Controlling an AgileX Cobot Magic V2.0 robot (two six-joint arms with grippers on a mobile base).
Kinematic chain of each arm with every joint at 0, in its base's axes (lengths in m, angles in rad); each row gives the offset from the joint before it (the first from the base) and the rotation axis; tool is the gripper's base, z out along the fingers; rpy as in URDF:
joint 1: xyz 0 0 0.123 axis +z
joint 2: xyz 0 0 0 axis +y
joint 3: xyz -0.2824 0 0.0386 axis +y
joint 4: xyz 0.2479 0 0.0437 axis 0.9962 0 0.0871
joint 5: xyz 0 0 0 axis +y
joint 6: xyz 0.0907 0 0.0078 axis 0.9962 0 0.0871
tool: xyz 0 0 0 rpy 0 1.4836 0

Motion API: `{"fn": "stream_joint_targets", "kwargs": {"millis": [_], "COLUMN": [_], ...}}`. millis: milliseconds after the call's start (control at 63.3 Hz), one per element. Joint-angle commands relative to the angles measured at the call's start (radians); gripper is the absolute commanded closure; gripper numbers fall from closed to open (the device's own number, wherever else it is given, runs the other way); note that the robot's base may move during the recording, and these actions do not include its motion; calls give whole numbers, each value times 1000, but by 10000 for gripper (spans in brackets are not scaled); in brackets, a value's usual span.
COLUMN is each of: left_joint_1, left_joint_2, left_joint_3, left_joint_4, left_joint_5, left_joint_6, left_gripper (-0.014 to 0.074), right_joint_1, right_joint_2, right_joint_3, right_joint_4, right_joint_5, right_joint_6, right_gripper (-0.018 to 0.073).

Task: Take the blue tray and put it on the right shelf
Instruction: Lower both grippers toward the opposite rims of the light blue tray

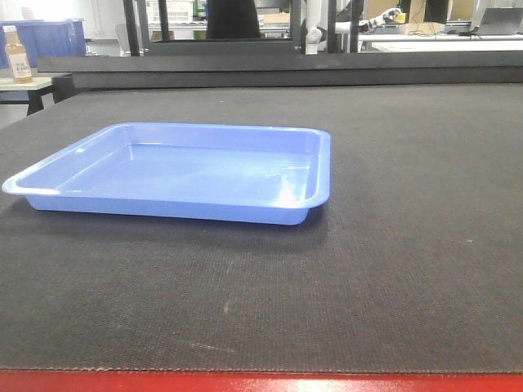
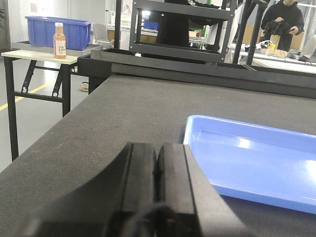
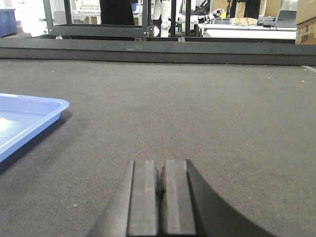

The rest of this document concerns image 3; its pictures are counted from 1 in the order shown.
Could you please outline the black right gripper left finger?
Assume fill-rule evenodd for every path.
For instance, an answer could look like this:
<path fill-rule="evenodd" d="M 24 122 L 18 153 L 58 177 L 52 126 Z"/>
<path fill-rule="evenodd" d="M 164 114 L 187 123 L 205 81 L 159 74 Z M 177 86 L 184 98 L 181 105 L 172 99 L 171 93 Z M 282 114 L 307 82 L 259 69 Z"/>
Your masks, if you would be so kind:
<path fill-rule="evenodd" d="M 158 172 L 152 160 L 130 161 L 88 237 L 158 236 Z"/>

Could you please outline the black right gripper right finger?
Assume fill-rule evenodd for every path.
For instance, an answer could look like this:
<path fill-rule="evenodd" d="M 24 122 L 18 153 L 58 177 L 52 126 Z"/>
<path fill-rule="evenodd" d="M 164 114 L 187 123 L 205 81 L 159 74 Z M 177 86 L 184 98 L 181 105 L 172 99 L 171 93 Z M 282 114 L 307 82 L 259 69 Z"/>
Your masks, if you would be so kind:
<path fill-rule="evenodd" d="M 236 211 L 189 160 L 168 160 L 161 178 L 162 237 L 271 237 Z"/>

